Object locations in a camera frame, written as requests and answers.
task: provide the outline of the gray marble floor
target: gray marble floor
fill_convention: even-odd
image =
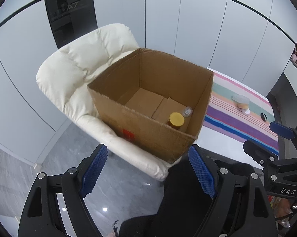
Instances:
[[[71,124],[46,157],[41,171],[48,175],[64,173],[90,156],[97,145],[96,140]],[[31,166],[0,150],[0,214],[21,216],[36,175]],[[131,217],[156,213],[162,197],[158,181],[113,155],[84,201],[100,232],[107,236],[115,220],[120,226]],[[75,236],[62,194],[58,200],[67,234]]]

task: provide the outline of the computer mouse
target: computer mouse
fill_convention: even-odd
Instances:
[[[262,120],[263,120],[264,122],[267,121],[267,117],[266,117],[266,114],[265,114],[265,113],[262,112],[262,114],[260,114],[260,117],[262,118]]]

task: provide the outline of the bolt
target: bolt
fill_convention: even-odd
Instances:
[[[226,168],[223,168],[223,167],[220,168],[220,173],[221,174],[224,174],[225,175],[225,174],[227,174],[227,172],[228,172],[228,170]]]
[[[45,176],[44,173],[39,173],[39,174],[37,175],[37,178],[42,179],[42,178],[44,178],[44,176]]]
[[[256,173],[252,173],[251,177],[254,178],[254,179],[258,179],[258,175]]]
[[[77,172],[77,168],[75,167],[71,167],[69,170],[68,170],[68,173],[70,174],[75,174]]]

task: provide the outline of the table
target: table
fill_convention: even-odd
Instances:
[[[243,143],[252,139],[278,155],[278,136],[269,129],[274,114],[268,99],[233,78],[208,69],[214,72],[214,83],[205,120],[195,143],[213,153],[262,169],[244,152]],[[235,106],[234,94],[251,100],[250,115],[244,115]],[[267,116],[266,122],[260,118],[262,112]]]

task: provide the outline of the colorful striped mat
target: colorful striped mat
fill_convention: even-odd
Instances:
[[[248,97],[251,113],[244,115],[232,100],[234,94]],[[260,114],[265,113],[264,122]],[[264,98],[240,85],[238,82],[214,72],[211,98],[203,125],[235,140],[254,140],[278,155],[278,136],[269,129],[274,121],[271,105]]]

